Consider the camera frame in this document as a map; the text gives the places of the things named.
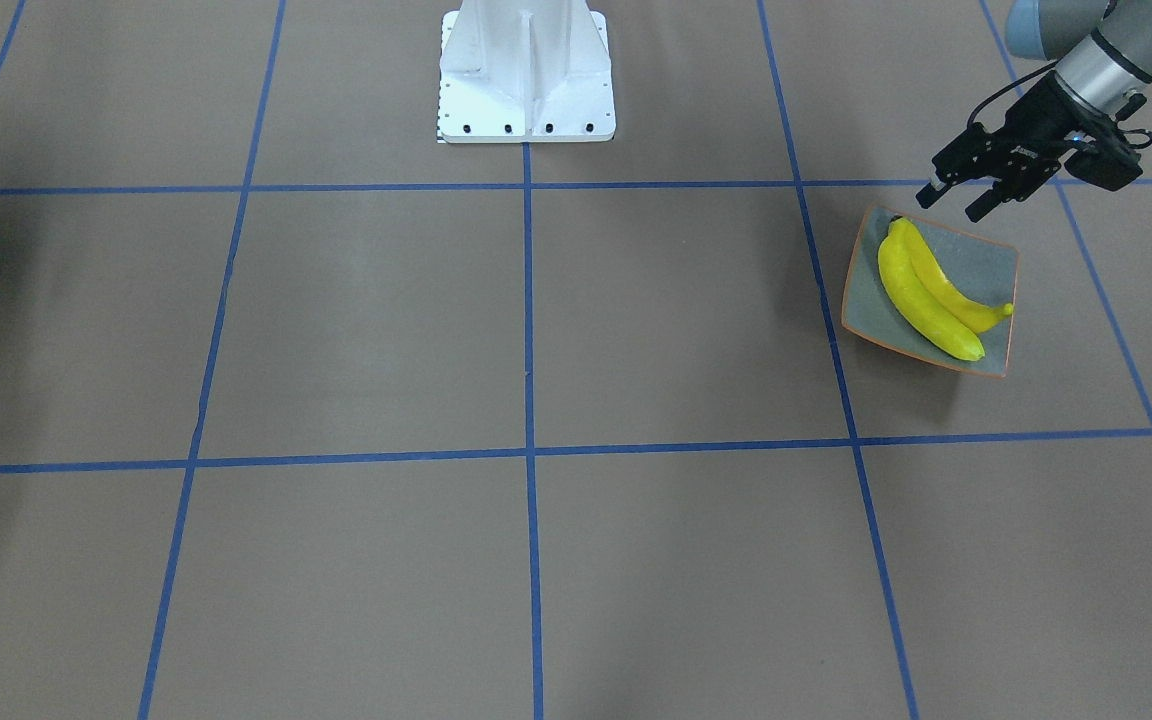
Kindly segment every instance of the yellow banana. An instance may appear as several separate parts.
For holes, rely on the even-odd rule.
[[[882,279],[882,288],[892,304],[933,346],[969,363],[984,357],[984,346],[977,334],[946,310],[919,282],[900,233],[888,232],[879,243],[878,276]]]
[[[887,233],[905,242],[910,262],[914,264],[914,274],[918,275],[923,287],[927,288],[934,300],[940,301],[946,310],[950,311],[973,333],[986,332],[1011,316],[1011,302],[988,306],[979,304],[958,291],[950,279],[945,276],[945,270],[941,270],[941,264],[937,263],[937,256],[932,255],[932,249],[927,247],[923,233],[918,232],[918,225],[911,223],[908,218],[896,218],[892,220]]]

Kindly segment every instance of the banana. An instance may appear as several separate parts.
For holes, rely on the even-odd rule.
[[[904,241],[910,262],[914,262],[914,274],[918,275],[923,287],[973,333],[986,332],[1011,316],[1011,302],[988,306],[958,291],[950,279],[945,276],[945,270],[937,263],[937,256],[932,255],[923,233],[918,232],[918,225],[911,223],[908,218],[896,218],[888,225],[887,233]]]
[[[969,363],[984,357],[984,346],[977,334],[923,287],[914,272],[914,260],[905,245],[904,233],[888,232],[887,237],[879,243],[878,276],[882,279],[882,288],[892,304],[933,346]]]

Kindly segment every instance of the white metal base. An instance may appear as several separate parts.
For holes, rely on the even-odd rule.
[[[467,0],[444,15],[439,142],[612,141],[607,20],[584,0],[528,5]]]

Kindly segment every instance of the blue grid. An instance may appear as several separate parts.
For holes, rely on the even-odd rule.
[[[986,20],[993,40],[996,43],[1005,68],[1011,78],[1016,78],[1015,68],[1007,54],[1005,43],[998,32],[996,23],[992,17],[986,0],[978,0],[980,10]],[[24,10],[26,0],[18,0],[0,48],[0,71],[8,58],[12,43],[17,35],[20,17]],[[285,9],[287,0],[279,0],[275,16],[273,36],[270,40],[270,54],[266,59],[265,77],[262,83],[262,94],[257,104],[256,119],[252,127],[251,145],[248,150],[247,172],[242,184],[198,184],[198,185],[124,185],[124,187],[17,187],[0,188],[0,196],[47,196],[47,195],[161,195],[161,194],[234,194],[238,196],[238,209],[234,218],[233,234],[229,243],[229,252],[225,260],[223,281],[218,304],[215,304],[215,323],[212,328],[211,343],[207,353],[204,381],[202,381],[200,396],[198,397],[198,416],[191,446],[185,457],[182,458],[149,458],[149,460],[124,460],[124,461],[96,461],[96,462],[37,462],[37,464],[3,464],[0,465],[0,473],[86,473],[88,471],[124,471],[124,470],[183,470],[184,478],[180,488],[177,517],[173,528],[172,546],[168,564],[166,566],[159,611],[156,616],[154,635],[147,655],[145,683],[143,683],[141,695],[141,707],[138,719],[146,720],[150,717],[152,696],[154,696],[154,682],[157,662],[162,647],[162,638],[168,621],[173,582],[175,569],[177,569],[180,544],[183,541],[185,521],[188,515],[189,497],[191,495],[194,478],[197,469],[207,468],[253,468],[270,465],[329,465],[329,464],[369,464],[369,462],[408,462],[408,461],[444,461],[444,460],[471,460],[486,457],[521,457],[526,462],[526,526],[529,526],[529,550],[530,550],[530,582],[531,582],[531,634],[532,634],[532,702],[535,702],[535,719],[544,718],[544,664],[541,655],[541,585],[540,585],[540,548],[539,548],[539,520],[538,520],[538,497],[536,497],[536,457],[577,456],[577,455],[630,455],[630,454],[679,454],[679,452],[741,452],[741,450],[809,450],[809,448],[844,448],[850,447],[855,462],[856,477],[861,485],[861,498],[865,506],[867,516],[870,540],[873,544],[874,560],[879,579],[882,584],[882,598],[886,602],[888,621],[890,621],[890,632],[893,650],[896,652],[897,664],[902,685],[905,691],[905,703],[908,703],[909,715],[912,720],[918,719],[918,702],[914,691],[914,679],[911,679],[908,659],[905,659],[904,642],[901,637],[900,619],[896,611],[896,598],[892,591],[890,576],[887,571],[886,558],[882,553],[882,535],[879,530],[877,510],[873,506],[873,498],[869,492],[867,471],[865,471],[864,452],[865,447],[877,446],[909,446],[909,445],[946,445],[946,444],[998,444],[998,442],[1044,442],[1044,441],[1079,441],[1079,439],[1100,438],[1140,438],[1152,437],[1152,402],[1149,401],[1149,393],[1144,387],[1144,381],[1138,372],[1132,357],[1132,351],[1126,341],[1123,329],[1121,329],[1117,318],[1112,309],[1111,297],[1102,286],[1100,274],[1097,273],[1091,251],[1087,250],[1087,242],[1083,238],[1078,218],[1071,209],[1064,187],[1068,184],[1083,184],[1076,179],[1053,179],[1051,182],[1060,197],[1066,218],[1074,232],[1075,241],[1078,242],[1083,260],[1087,265],[1087,272],[1092,276],[1097,295],[1100,297],[1102,310],[1107,316],[1111,327],[1114,329],[1121,354],[1132,376],[1135,388],[1139,396],[1140,404],[1146,410],[1149,427],[1146,429],[1090,429],[1090,430],[1052,430],[1052,432],[1011,432],[1011,433],[965,433],[965,434],[934,434],[934,435],[890,435],[890,437],[864,437],[856,430],[856,423],[851,409],[851,400],[847,392],[846,372],[842,367],[840,353],[838,351],[838,334],[828,301],[828,291],[824,282],[823,270],[820,270],[819,253],[814,244],[814,233],[812,227],[812,215],[806,200],[805,190],[809,187],[879,187],[900,185],[918,187],[925,179],[803,179],[799,174],[799,164],[794,143],[794,132],[788,114],[786,99],[780,81],[780,68],[776,63],[776,51],[772,41],[771,26],[767,18],[764,0],[756,0],[758,5],[759,21],[761,24],[763,40],[767,51],[768,69],[772,85],[776,92],[776,106],[780,109],[781,124],[785,135],[786,152],[790,160],[791,179],[788,181],[632,181],[632,182],[533,182],[531,177],[531,149],[522,146],[522,182],[498,182],[498,183],[336,183],[336,184],[256,184],[252,176],[256,167],[257,151],[260,146],[262,123],[264,123],[265,108],[270,99],[270,85],[274,77],[274,69],[278,58],[279,37],[282,33]],[[982,184],[986,181],[975,181],[973,184]],[[1138,179],[1138,184],[1152,184],[1152,179]],[[745,441],[745,442],[690,442],[690,444],[628,444],[628,445],[594,445],[594,446],[538,446],[535,439],[535,282],[532,282],[532,194],[535,191],[550,190],[668,190],[668,188],[765,188],[782,187],[791,188],[795,191],[797,205],[799,205],[801,218],[803,218],[804,232],[808,242],[810,259],[812,259],[814,281],[819,291],[820,311],[823,311],[824,325],[829,340],[833,366],[838,382],[838,393],[842,411],[844,411],[847,437],[839,438],[812,438],[812,439],[783,439],[783,441]],[[252,192],[372,192],[372,191],[521,191],[522,214],[524,214],[524,287],[525,287],[525,442],[524,447],[502,448],[472,448],[471,450],[410,450],[410,452],[361,452],[359,454],[333,454],[333,455],[285,455],[285,456],[245,456],[245,457],[202,457],[200,442],[202,433],[206,423],[207,402],[211,395],[212,377],[215,373],[221,333],[223,333],[225,309],[227,309],[229,282],[233,278],[234,259],[238,251],[238,243],[242,238],[243,219],[247,214],[247,202]]]

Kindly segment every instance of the blue joint cap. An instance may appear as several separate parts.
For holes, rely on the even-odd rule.
[[[1043,50],[1043,23],[1038,20],[1039,0],[1016,0],[1007,13],[1007,50],[1018,58],[1046,60]]]

